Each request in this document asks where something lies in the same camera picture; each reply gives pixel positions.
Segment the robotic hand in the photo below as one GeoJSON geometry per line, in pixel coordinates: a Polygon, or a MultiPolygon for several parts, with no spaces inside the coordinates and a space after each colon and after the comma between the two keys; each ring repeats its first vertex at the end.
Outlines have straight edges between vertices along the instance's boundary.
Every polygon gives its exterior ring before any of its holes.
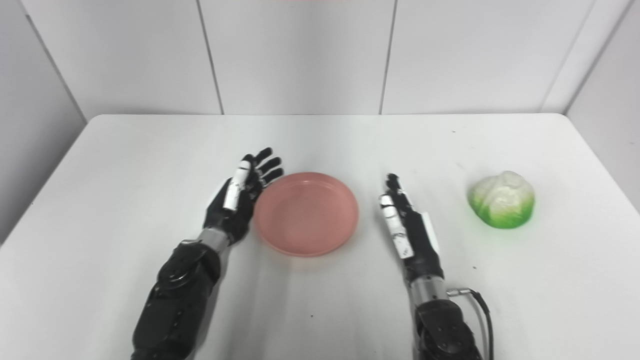
{"type": "Polygon", "coordinates": [[[462,310],[449,300],[449,296],[469,293],[487,315],[489,358],[492,360],[493,331],[488,307],[480,294],[471,289],[447,291],[438,245],[427,232],[431,224],[429,221],[425,223],[422,215],[414,210],[400,187],[397,175],[387,176],[387,191],[380,197],[380,206],[402,259],[404,279],[415,307],[419,359],[480,360],[474,335],[463,319],[462,310]]]}
{"type": "Polygon", "coordinates": [[[132,360],[184,360],[194,350],[221,255],[244,238],[258,196],[284,171],[271,148],[246,155],[207,208],[202,232],[173,250],[157,275],[133,334],[132,360]]]}

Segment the white fingertip cover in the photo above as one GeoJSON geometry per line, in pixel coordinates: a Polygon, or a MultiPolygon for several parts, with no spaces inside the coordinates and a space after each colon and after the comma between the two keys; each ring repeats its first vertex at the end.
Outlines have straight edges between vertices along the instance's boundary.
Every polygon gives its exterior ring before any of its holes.
{"type": "Polygon", "coordinates": [[[225,196],[225,203],[223,208],[231,211],[236,211],[238,207],[238,200],[240,199],[240,193],[244,190],[244,182],[249,176],[251,164],[249,161],[240,161],[240,165],[236,169],[236,173],[229,182],[227,188],[227,195],[225,196]]]}

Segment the white wall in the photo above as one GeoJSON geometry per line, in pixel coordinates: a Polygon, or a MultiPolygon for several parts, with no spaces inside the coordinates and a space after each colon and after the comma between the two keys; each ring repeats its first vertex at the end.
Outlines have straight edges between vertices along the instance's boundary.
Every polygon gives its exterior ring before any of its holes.
{"type": "Polygon", "coordinates": [[[86,118],[220,113],[195,0],[22,0],[86,118]]]}
{"type": "Polygon", "coordinates": [[[225,113],[378,112],[393,1],[201,1],[225,113]]]}
{"type": "Polygon", "coordinates": [[[568,112],[640,209],[640,2],[634,1],[568,112]]]}
{"type": "Polygon", "coordinates": [[[383,113],[563,111],[550,89],[573,94],[626,2],[399,0],[383,113]]]}
{"type": "Polygon", "coordinates": [[[22,1],[89,119],[564,111],[629,2],[200,0],[218,94],[198,0],[22,1]]]}
{"type": "Polygon", "coordinates": [[[0,1],[0,243],[83,126],[19,3],[0,1]]]}

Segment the black forearm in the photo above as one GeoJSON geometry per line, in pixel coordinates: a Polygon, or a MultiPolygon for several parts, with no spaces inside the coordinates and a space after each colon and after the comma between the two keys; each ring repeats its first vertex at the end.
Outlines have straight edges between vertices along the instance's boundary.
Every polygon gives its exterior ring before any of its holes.
{"type": "Polygon", "coordinates": [[[220,279],[215,245],[227,245],[220,232],[203,234],[180,243],[160,269],[134,331],[132,360],[181,360],[193,351],[209,295],[220,279]]]}

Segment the white wall corner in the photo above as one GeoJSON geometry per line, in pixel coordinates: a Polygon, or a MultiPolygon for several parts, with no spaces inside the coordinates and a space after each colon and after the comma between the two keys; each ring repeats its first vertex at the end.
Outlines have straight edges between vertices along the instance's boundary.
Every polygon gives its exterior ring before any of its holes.
{"type": "Polygon", "coordinates": [[[540,112],[565,113],[631,0],[593,0],[540,112]]]}

